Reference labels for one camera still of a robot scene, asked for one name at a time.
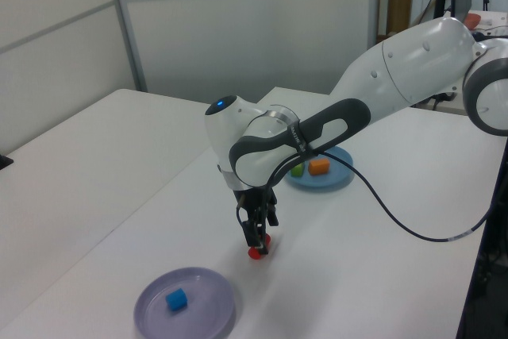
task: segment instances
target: green cube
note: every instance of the green cube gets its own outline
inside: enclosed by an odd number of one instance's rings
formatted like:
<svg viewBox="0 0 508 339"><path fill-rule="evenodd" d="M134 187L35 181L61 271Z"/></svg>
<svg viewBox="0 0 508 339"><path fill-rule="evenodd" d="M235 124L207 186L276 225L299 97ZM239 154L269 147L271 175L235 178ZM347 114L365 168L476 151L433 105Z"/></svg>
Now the green cube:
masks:
<svg viewBox="0 0 508 339"><path fill-rule="evenodd" d="M305 164L304 163L300 163L298 166L294 166L292 169L291 169L291 176L295 177L295 178L300 178L303 176L303 170L305 169Z"/></svg>

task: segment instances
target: floor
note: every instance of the floor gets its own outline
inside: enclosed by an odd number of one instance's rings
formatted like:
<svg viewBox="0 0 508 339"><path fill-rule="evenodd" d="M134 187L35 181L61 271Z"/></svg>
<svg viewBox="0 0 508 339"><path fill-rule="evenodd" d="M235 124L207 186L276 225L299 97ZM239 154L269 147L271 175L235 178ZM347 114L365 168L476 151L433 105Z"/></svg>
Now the floor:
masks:
<svg viewBox="0 0 508 339"><path fill-rule="evenodd" d="M456 339L508 338L508 204L487 223Z"/></svg>

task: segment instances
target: red object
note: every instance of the red object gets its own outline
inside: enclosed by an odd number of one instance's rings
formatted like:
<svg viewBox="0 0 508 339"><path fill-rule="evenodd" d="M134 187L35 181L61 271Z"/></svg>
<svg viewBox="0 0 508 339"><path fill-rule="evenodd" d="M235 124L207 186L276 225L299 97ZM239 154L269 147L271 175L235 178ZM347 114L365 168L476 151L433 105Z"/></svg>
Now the red object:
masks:
<svg viewBox="0 0 508 339"><path fill-rule="evenodd" d="M271 237L269 234L267 234L267 247L270 246L270 241L271 241ZM251 257L253 260L261 260L264 255L263 254L260 254L256 248L254 248L253 246L251 246L251 248L248 250L248 256Z"/></svg>
<svg viewBox="0 0 508 339"><path fill-rule="evenodd" d="M466 16L466 20L464 20L464 25L468 27L470 31L474 30L476 26L479 24L479 21L482 20L482 17L476 13L468 13Z"/></svg>

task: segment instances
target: blue cube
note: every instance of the blue cube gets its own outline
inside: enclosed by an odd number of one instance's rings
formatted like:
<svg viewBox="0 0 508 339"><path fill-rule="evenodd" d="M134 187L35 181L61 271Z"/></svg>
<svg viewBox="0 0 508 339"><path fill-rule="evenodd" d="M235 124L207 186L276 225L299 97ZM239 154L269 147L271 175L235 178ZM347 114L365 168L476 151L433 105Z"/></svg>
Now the blue cube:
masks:
<svg viewBox="0 0 508 339"><path fill-rule="evenodd" d="M178 289L166 295L166 303L171 311L177 311L187 306L187 296L182 289Z"/></svg>

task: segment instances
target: purple plate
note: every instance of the purple plate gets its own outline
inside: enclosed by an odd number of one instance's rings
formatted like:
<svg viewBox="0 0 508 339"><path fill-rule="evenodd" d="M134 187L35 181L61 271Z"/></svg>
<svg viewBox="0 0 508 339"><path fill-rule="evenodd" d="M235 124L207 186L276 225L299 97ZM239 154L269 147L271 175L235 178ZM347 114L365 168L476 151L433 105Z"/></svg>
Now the purple plate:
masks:
<svg viewBox="0 0 508 339"><path fill-rule="evenodd" d="M183 289L187 306L171 311L166 295ZM181 268L150 283L134 307L134 322L147 339L218 339L232 328L233 289L222 275L206 268Z"/></svg>

